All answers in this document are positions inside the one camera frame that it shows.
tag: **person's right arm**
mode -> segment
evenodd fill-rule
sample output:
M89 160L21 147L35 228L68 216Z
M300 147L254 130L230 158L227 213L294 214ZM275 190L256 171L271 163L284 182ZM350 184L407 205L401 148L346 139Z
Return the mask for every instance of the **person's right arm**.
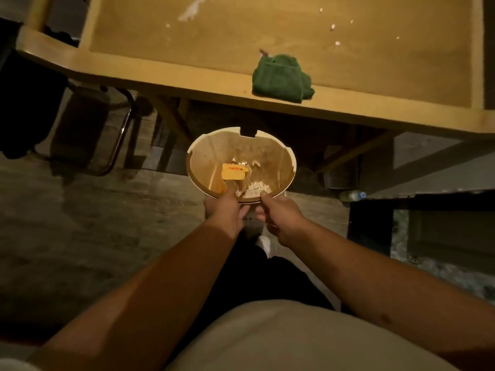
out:
M261 198L257 218L358 317L459 368L495 367L493 306L308 220L291 199Z

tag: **green cloth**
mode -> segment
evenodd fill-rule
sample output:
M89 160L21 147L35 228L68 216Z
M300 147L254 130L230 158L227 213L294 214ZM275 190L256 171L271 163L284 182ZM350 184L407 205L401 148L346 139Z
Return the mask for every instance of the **green cloth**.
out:
M255 95L302 103L311 99L311 77L303 73L298 61L289 55L263 56L252 74Z

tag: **plastic bottle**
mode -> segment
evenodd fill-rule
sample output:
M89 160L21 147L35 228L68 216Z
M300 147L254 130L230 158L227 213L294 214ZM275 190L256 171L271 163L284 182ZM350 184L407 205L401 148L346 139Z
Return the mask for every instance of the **plastic bottle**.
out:
M364 198L366 198L366 193L359 190L344 191L339 195L342 202L358 202Z

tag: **pile of rice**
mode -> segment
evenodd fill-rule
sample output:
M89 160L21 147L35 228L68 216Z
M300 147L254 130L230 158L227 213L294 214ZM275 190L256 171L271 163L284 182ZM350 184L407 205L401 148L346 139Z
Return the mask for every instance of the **pile of rice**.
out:
M256 198L262 191L272 192L272 189L261 181L250 182L247 184L247 189L242 198Z

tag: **person's left arm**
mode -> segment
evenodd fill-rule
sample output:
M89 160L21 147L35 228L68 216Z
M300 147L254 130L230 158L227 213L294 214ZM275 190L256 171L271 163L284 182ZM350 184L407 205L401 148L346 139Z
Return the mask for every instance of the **person's left arm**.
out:
M206 200L191 234L71 321L28 362L44 371L160 370L205 303L242 218L234 193Z

